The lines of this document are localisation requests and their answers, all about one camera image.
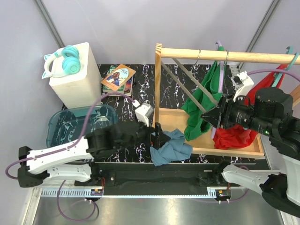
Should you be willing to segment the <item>blue tank top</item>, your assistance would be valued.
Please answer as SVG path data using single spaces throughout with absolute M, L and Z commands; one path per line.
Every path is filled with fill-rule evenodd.
M 166 165 L 190 158 L 193 147 L 185 143 L 185 136 L 180 130 L 164 131 L 164 134 L 170 137 L 170 141 L 158 150 L 150 147 L 151 160 L 154 166 Z

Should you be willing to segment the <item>grey hanger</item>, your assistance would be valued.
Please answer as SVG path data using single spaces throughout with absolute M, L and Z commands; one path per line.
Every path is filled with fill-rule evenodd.
M 193 97 L 193 93 L 200 89 L 206 94 L 211 102 L 217 104 L 214 99 L 202 85 L 201 82 L 211 68 L 212 64 L 202 65 L 182 64 L 179 59 L 163 58 L 165 65 L 161 68 L 160 84 L 160 107 L 168 109 L 181 109 L 186 100 L 190 98 L 196 106 L 202 111 L 207 112 L 204 107 Z

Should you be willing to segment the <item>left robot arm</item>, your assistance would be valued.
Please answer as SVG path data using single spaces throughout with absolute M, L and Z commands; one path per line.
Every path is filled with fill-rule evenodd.
M 101 181 L 100 172 L 87 167 L 72 174 L 71 162 L 84 159 L 106 158 L 117 150 L 123 150 L 140 143 L 148 144 L 158 150 L 170 137 L 162 131 L 160 123 L 148 127 L 138 121 L 121 121 L 99 128 L 72 142 L 42 150 L 27 146 L 19 148 L 17 180 L 22 188 L 41 185 L 54 176 L 66 175 L 67 179 L 88 182 L 95 186 Z

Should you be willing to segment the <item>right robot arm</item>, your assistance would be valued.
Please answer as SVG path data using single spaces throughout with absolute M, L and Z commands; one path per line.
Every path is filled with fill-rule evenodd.
M 254 104 L 245 104 L 245 96 L 222 96 L 219 103 L 201 118 L 214 128 L 240 125 L 265 135 L 282 155 L 285 172 L 261 174 L 241 169 L 232 163 L 220 163 L 213 170 L 214 183 L 244 186 L 260 194 L 273 208 L 300 216 L 300 120 L 293 117 L 293 97 L 281 89 L 259 89 Z

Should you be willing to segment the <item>green tank top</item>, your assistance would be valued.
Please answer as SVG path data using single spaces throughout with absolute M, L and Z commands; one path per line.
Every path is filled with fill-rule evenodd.
M 216 64 L 213 63 L 204 79 L 201 82 L 201 85 L 214 97 L 215 100 L 219 101 L 222 97 L 222 93 L 220 93 L 221 97 L 216 97 L 218 94 L 218 78 L 213 78 Z M 205 110 L 209 111 L 216 104 L 211 102 L 209 97 L 204 94 L 204 92 L 200 89 L 197 89 L 193 93 L 193 97 L 204 107 Z M 201 118 L 201 114 L 203 113 L 196 104 L 188 98 L 185 104 L 182 106 L 182 110 L 184 110 L 189 118 L 187 120 L 187 127 L 184 131 L 184 136 L 187 141 L 194 140 L 199 136 L 207 133 L 210 130 L 210 124 L 204 121 Z

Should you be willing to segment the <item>purple hanger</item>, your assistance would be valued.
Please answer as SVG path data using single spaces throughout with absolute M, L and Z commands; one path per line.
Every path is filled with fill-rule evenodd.
M 217 41 L 215 44 L 217 45 L 216 48 L 217 51 L 219 50 L 224 51 L 223 45 L 221 44 L 220 41 Z M 217 90 L 216 97 L 221 97 L 220 93 L 223 93 L 223 84 L 224 84 L 224 75 L 225 75 L 224 69 L 226 65 L 224 61 L 215 60 L 214 63 L 216 64 L 217 67 L 215 69 L 213 78 L 214 79 L 218 78 L 218 90 Z M 216 134 L 216 128 L 212 127 L 211 139 L 214 139 L 215 134 Z

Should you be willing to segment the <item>red tank top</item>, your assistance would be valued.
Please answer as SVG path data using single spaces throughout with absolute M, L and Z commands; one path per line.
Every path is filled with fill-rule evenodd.
M 285 77 L 285 74 L 281 75 L 281 78 L 278 81 L 276 80 L 276 76 L 274 72 L 269 73 L 266 77 L 264 77 L 258 84 L 256 84 L 247 94 L 247 97 L 250 99 L 245 100 L 246 105 L 253 105 L 255 102 L 255 93 L 262 88 L 267 88 L 273 86 L 273 83 L 276 83 L 276 87 L 279 88 L 281 83 Z M 215 142 L 215 148 L 217 149 L 239 149 L 245 148 L 251 145 L 254 139 L 257 136 L 256 131 L 252 131 L 250 129 L 244 129 L 240 125 L 235 125 L 230 129 L 218 128 L 216 130 L 213 141 Z

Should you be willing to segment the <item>teal hanger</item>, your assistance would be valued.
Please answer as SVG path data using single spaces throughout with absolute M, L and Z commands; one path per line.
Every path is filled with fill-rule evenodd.
M 286 54 L 293 53 L 293 46 L 288 46 L 286 49 L 287 49 Z M 296 52 L 294 54 L 293 60 L 291 61 L 291 63 L 289 65 L 285 65 L 284 70 L 289 70 L 294 65 L 294 63 L 296 62 L 298 57 L 299 57 L 299 52 Z M 272 83 L 272 87 L 279 88 L 284 79 L 284 76 L 285 76 L 285 74 L 282 72 L 274 74 L 274 81 Z

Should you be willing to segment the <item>wooden clothes rack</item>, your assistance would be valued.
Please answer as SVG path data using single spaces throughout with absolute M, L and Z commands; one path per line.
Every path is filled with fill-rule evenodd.
M 290 64 L 294 59 L 291 54 L 272 54 L 272 53 L 253 53 L 253 52 L 225 52 L 209 50 L 175 49 L 163 48 L 162 44 L 156 44 L 155 50 L 155 111 L 153 122 L 159 122 L 162 129 L 173 131 L 179 129 L 183 131 L 187 125 L 188 115 L 181 109 L 168 109 L 160 107 L 160 84 L 161 68 L 163 58 L 171 59 L 190 59 L 190 60 L 217 60 L 226 62 L 252 62 L 252 63 L 270 63 L 270 64 Z M 215 149 L 214 142 L 208 134 L 204 134 L 195 140 L 189 141 L 193 147 L 192 153 L 241 157 L 241 158 L 262 158 L 264 150 L 260 136 L 256 136 L 254 142 L 241 149 Z

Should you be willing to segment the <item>green bottom book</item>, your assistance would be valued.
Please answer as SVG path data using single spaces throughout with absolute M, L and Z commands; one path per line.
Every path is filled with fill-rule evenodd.
M 110 74 L 114 69 L 116 69 L 117 66 L 111 65 L 109 70 L 107 71 L 107 74 Z M 127 96 L 132 96 L 132 87 L 133 87 L 133 82 L 134 82 L 134 77 L 132 76 L 123 86 L 121 86 L 117 92 L 118 93 L 123 93 Z M 108 88 L 105 85 L 102 85 L 102 91 L 103 92 L 114 92 L 114 90 Z

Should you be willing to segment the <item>orange top book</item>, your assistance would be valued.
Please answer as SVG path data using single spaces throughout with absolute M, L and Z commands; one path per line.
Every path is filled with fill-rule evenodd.
M 134 74 L 135 70 L 120 64 L 114 69 L 110 74 L 108 74 L 101 83 L 108 88 L 117 91 L 121 86 L 123 86 Z

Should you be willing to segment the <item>white box stand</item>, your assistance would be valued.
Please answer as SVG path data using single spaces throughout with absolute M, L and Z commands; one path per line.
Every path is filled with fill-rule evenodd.
M 64 105 L 70 108 L 91 106 L 101 96 L 101 75 L 88 42 L 74 45 L 79 51 L 81 69 L 60 78 L 50 77 L 49 85 Z M 63 72 L 61 56 L 50 65 L 50 71 Z

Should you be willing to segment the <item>teal plastic bin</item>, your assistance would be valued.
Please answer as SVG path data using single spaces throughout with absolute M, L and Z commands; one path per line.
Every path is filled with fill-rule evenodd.
M 87 106 L 64 109 L 55 113 L 48 123 L 47 147 L 55 147 L 78 139 L 89 109 L 90 107 Z M 88 118 L 84 134 L 116 124 L 118 121 L 117 113 L 113 107 L 97 105 Z

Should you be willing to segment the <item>teal cat-ear headphones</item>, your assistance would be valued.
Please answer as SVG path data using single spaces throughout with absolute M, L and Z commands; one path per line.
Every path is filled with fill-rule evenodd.
M 61 64 L 63 72 L 55 73 L 50 71 L 51 63 L 59 57 L 63 57 L 64 60 Z M 52 54 L 44 55 L 44 73 L 42 75 L 42 79 L 55 77 L 60 78 L 67 75 L 73 75 L 80 71 L 81 64 L 79 60 L 79 51 L 76 47 L 72 45 L 68 45 L 64 47 L 62 50 L 57 50 Z

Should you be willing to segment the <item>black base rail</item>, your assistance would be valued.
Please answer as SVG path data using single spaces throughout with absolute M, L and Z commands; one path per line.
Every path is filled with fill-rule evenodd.
M 104 197 L 197 198 L 207 194 L 207 188 L 248 188 L 261 192 L 261 178 L 272 170 L 260 162 L 235 164 L 170 163 L 90 163 L 88 181 L 75 181 L 78 187 L 103 188 Z

